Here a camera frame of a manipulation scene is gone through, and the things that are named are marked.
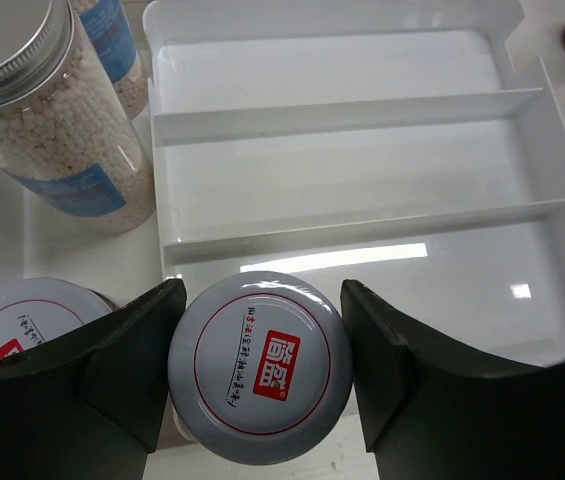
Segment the small bottle blue label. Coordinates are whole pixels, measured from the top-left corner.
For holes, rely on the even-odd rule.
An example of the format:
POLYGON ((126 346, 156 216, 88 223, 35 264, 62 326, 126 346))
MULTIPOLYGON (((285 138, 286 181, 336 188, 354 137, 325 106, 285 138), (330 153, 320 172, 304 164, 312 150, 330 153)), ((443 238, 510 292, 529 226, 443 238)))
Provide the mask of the small bottle blue label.
POLYGON ((127 116, 148 102, 147 76, 131 27, 119 0, 71 1, 127 116))

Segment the spice jar white red lid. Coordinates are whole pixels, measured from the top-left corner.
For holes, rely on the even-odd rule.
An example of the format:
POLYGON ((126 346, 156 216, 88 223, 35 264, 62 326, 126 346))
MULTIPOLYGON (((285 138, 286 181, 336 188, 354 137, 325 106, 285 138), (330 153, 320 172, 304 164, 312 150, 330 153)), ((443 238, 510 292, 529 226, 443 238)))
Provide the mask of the spice jar white red lid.
POLYGON ((278 272, 227 277, 185 309, 172 337, 174 412, 204 448, 231 462, 297 458, 338 423, 353 383, 337 308, 278 272))

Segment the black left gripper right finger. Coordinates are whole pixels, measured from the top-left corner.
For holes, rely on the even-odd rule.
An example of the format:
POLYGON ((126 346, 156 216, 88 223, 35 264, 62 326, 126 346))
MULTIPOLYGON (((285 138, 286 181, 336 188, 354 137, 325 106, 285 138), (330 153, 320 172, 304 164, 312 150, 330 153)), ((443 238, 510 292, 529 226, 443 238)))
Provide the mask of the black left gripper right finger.
POLYGON ((565 479, 565 361, 455 340, 363 283, 341 286, 365 446, 383 479, 565 479))

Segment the tall jar silver lid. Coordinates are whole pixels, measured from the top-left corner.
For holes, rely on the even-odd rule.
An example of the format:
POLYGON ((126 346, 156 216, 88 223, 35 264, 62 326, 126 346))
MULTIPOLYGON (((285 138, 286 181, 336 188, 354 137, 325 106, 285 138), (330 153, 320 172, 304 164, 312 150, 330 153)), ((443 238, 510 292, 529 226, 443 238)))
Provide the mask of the tall jar silver lid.
POLYGON ((67 1, 0 1, 0 170, 102 232, 154 212, 152 165, 67 1))

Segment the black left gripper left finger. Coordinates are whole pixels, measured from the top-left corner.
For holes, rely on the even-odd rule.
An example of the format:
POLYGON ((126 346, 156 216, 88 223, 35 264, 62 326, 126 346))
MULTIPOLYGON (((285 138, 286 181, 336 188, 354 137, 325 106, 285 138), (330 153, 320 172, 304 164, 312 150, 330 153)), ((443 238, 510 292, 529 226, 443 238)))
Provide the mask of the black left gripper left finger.
POLYGON ((0 361, 0 479, 140 479, 168 394, 182 280, 0 361))

